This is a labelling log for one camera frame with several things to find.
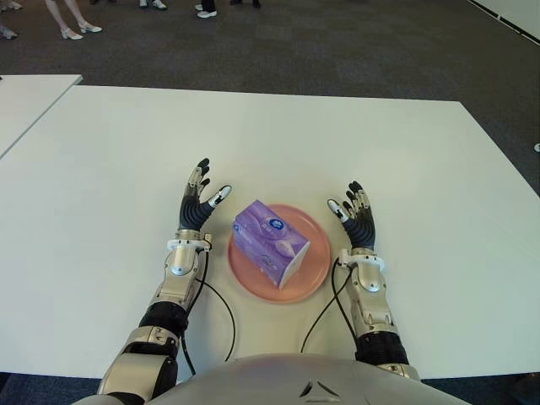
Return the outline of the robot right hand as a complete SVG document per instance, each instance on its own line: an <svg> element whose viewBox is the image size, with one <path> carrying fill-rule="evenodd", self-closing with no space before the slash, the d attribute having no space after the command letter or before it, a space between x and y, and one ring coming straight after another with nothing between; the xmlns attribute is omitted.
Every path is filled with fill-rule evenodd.
<svg viewBox="0 0 540 405"><path fill-rule="evenodd" d="M368 195L357 181L348 184L346 195L348 200L342 204L328 199L327 206L342 224L353 249L374 251L376 230Z"/></svg>

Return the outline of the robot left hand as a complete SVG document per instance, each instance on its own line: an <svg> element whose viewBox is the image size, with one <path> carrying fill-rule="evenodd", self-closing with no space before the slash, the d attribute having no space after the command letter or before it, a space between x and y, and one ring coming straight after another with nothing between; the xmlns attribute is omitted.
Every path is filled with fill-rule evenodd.
<svg viewBox="0 0 540 405"><path fill-rule="evenodd" d="M179 210L177 230L200 231L212 215L215 208L224 201L232 191L232 186L219 188L208 200L202 201L201 194L210 183L206 174L210 170L209 158L201 160L190 174Z"/></svg>

